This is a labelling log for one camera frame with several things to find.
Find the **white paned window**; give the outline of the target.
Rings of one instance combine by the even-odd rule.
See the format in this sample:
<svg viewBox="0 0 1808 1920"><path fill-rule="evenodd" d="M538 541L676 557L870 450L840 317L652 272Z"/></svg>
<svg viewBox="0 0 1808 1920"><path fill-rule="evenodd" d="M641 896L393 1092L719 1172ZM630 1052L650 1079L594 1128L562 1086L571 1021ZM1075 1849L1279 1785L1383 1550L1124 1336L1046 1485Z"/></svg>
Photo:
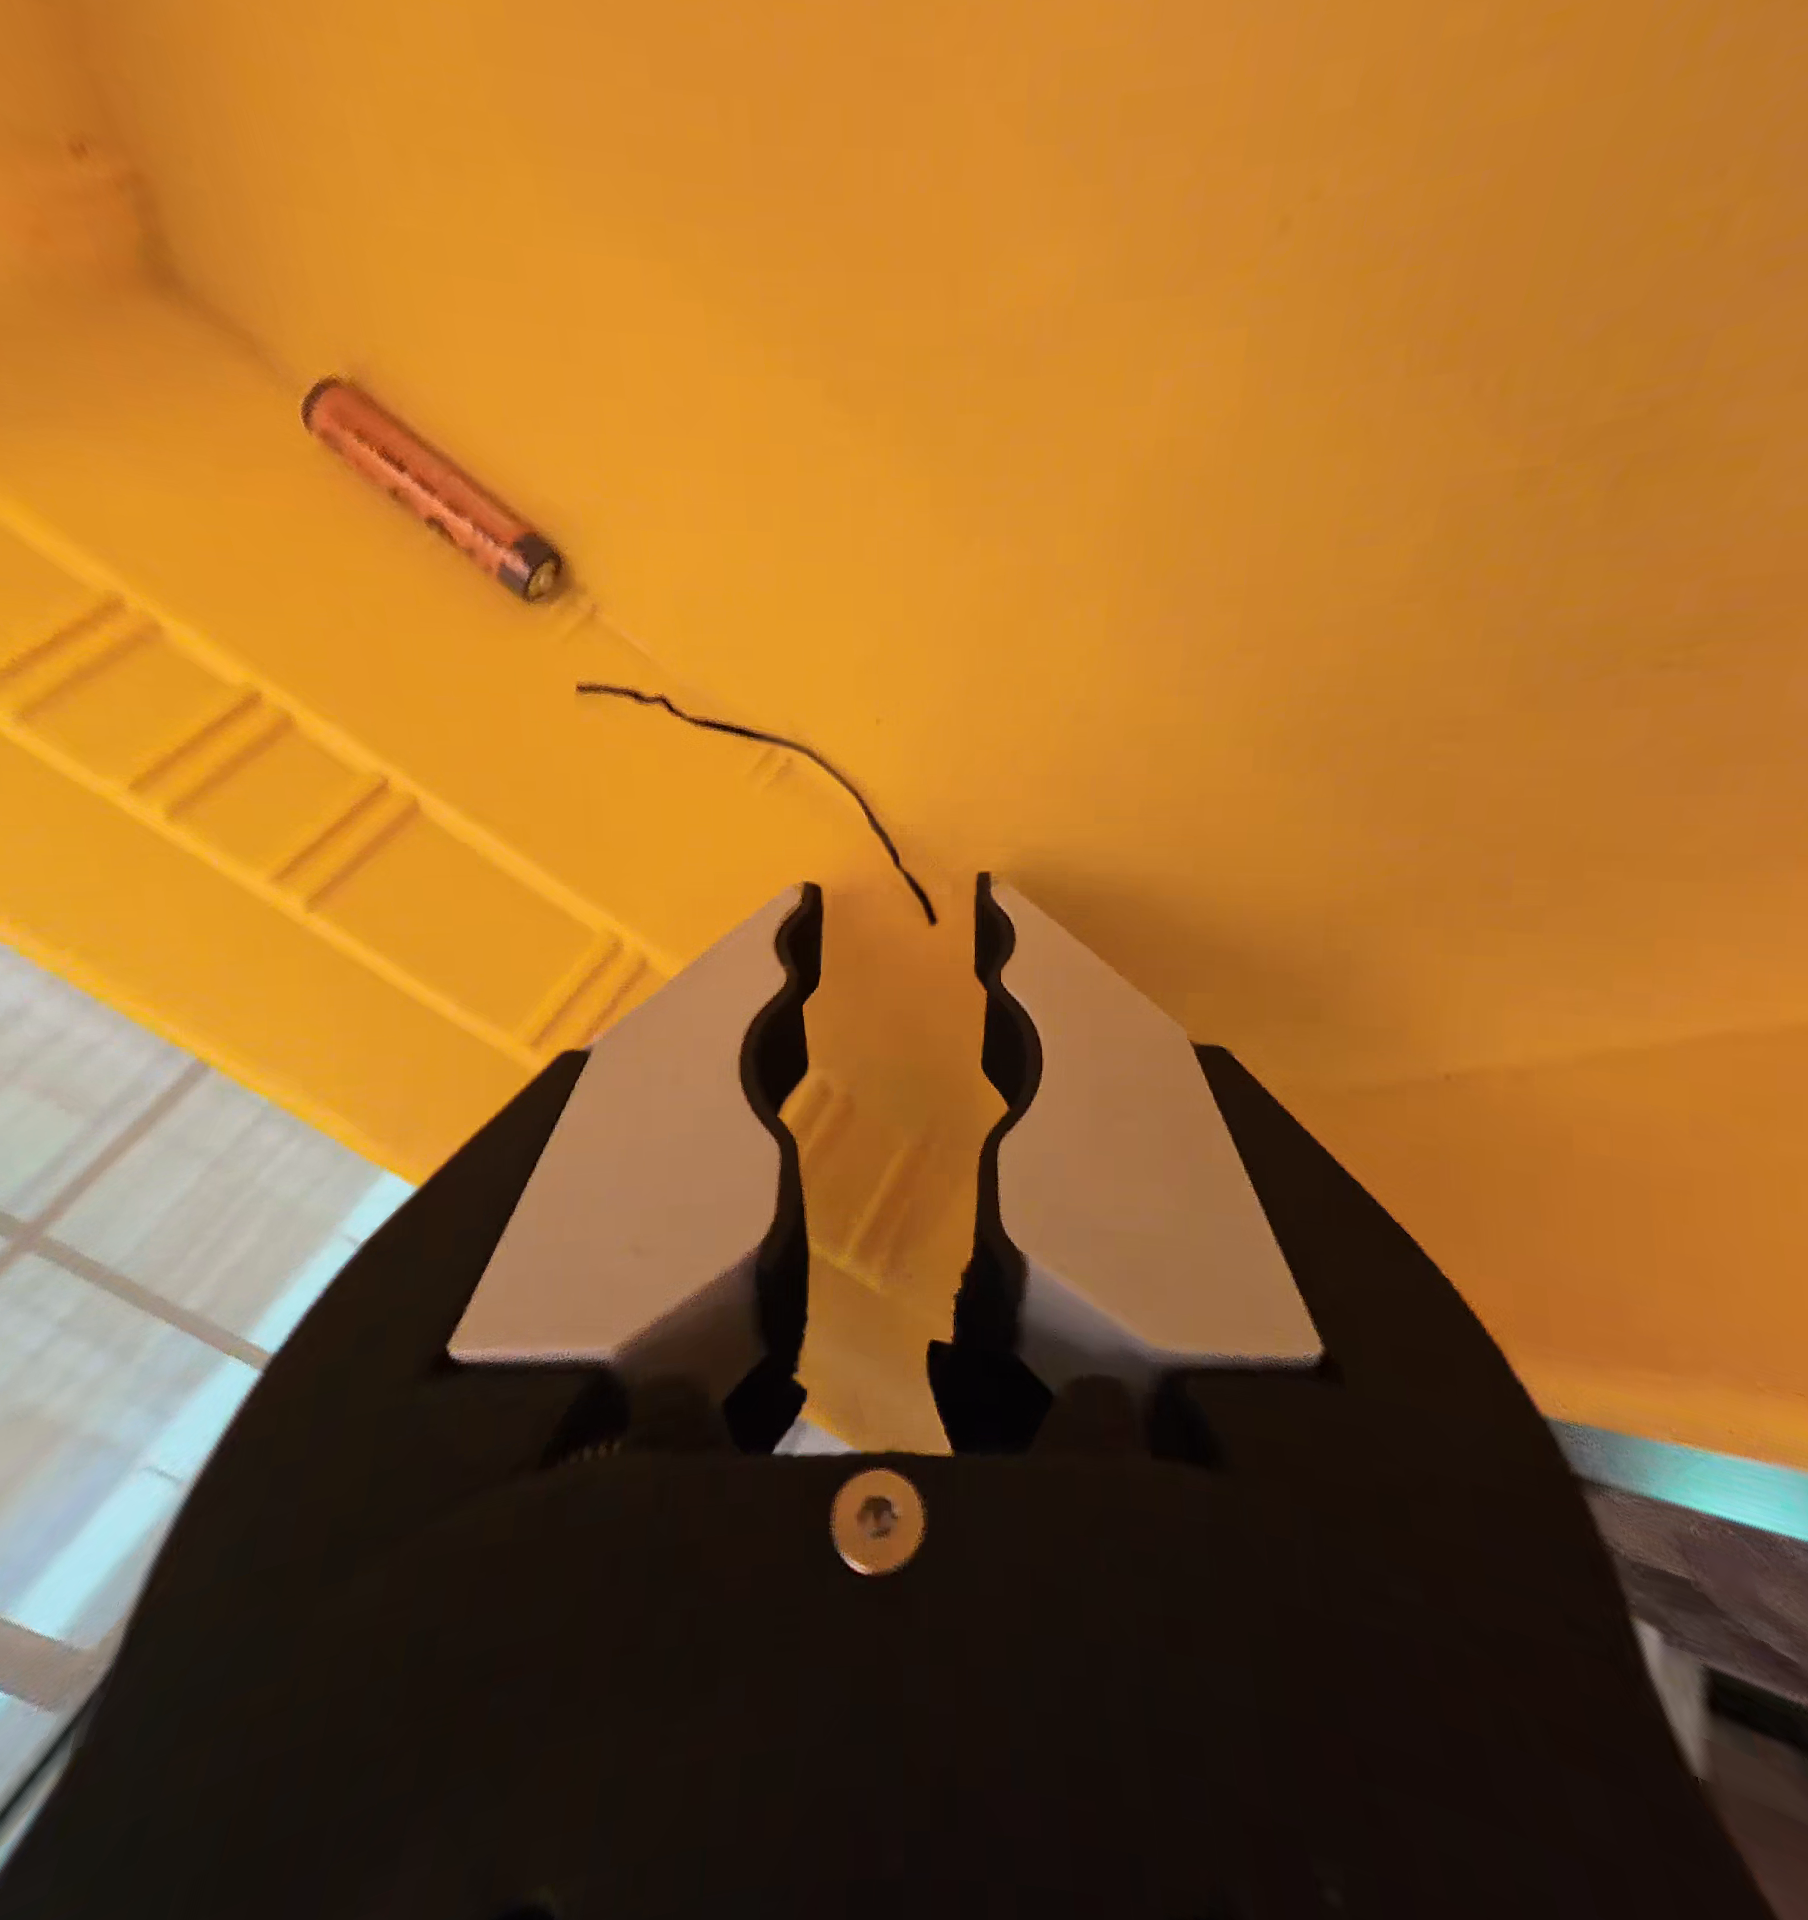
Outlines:
<svg viewBox="0 0 1808 1920"><path fill-rule="evenodd" d="M0 1817L271 1356L410 1193L0 944Z"/></svg>

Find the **yellow storage bin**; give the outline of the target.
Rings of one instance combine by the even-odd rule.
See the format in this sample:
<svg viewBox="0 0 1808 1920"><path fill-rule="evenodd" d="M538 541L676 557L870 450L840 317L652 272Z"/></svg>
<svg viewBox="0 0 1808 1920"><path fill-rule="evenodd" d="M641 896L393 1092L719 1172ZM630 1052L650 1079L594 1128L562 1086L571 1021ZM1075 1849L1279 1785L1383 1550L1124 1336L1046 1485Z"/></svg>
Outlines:
<svg viewBox="0 0 1808 1920"><path fill-rule="evenodd" d="M914 1439L980 871L1548 1412L1808 1470L1808 4L0 4L10 944L420 1178L822 880Z"/></svg>

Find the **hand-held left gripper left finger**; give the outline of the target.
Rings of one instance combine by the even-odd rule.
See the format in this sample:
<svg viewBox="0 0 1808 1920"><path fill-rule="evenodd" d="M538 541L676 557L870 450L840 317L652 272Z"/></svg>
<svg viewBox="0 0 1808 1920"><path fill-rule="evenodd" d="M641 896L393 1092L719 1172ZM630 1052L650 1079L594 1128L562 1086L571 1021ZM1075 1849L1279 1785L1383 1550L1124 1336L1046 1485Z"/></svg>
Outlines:
<svg viewBox="0 0 1808 1920"><path fill-rule="evenodd" d="M822 886L785 888L608 1027L449 1340L697 1388L742 1452L797 1427L810 1236L783 1109L810 1067Z"/></svg>

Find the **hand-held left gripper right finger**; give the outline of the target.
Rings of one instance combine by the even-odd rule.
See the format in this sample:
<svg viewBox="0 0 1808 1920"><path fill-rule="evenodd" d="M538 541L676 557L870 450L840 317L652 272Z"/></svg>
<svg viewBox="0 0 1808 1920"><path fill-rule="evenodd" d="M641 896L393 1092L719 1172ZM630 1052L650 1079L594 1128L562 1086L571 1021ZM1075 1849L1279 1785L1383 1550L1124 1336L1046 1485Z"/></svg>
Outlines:
<svg viewBox="0 0 1808 1920"><path fill-rule="evenodd" d="M990 872L974 890L983 1072L974 1238L928 1380L955 1452L1024 1452L1083 1380L1151 1412L1193 1371L1303 1371L1325 1340L1199 1045Z"/></svg>

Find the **copper black battery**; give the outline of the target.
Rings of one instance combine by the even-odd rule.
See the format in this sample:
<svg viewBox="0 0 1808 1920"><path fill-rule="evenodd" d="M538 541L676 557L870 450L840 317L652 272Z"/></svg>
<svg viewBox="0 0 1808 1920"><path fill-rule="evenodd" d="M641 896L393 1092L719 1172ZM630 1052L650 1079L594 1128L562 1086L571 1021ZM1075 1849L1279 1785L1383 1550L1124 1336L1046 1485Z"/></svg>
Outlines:
<svg viewBox="0 0 1808 1920"><path fill-rule="evenodd" d="M320 379L300 401L300 419L346 466L516 599L538 605L566 584L562 553L530 517L354 381Z"/></svg>

